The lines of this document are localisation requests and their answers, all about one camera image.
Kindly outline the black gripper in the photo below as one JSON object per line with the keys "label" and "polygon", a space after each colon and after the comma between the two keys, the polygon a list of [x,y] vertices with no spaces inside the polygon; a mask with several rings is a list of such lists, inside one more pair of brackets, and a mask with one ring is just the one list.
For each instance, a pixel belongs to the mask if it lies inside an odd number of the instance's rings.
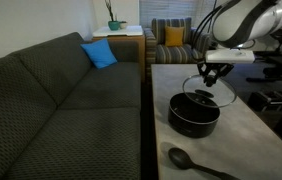
{"label": "black gripper", "polygon": [[213,71],[214,78],[210,78],[209,80],[209,87],[212,87],[214,84],[216,84],[216,80],[220,77],[225,77],[233,68],[234,66],[232,64],[228,63],[205,63],[205,62],[199,62],[197,64],[197,68],[199,71],[199,74],[203,77],[203,82],[206,84],[208,82],[208,76],[210,75],[210,72]]}

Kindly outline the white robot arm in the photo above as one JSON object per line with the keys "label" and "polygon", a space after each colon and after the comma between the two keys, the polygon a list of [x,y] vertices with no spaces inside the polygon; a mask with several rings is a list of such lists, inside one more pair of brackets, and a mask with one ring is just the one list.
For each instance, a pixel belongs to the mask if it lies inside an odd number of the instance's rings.
{"label": "white robot arm", "polygon": [[235,63],[252,63],[251,50],[239,50],[248,41],[272,34],[282,27],[282,0],[228,0],[211,11],[199,24],[193,43],[212,21],[212,39],[222,46],[208,50],[198,65],[207,87],[225,76]]}

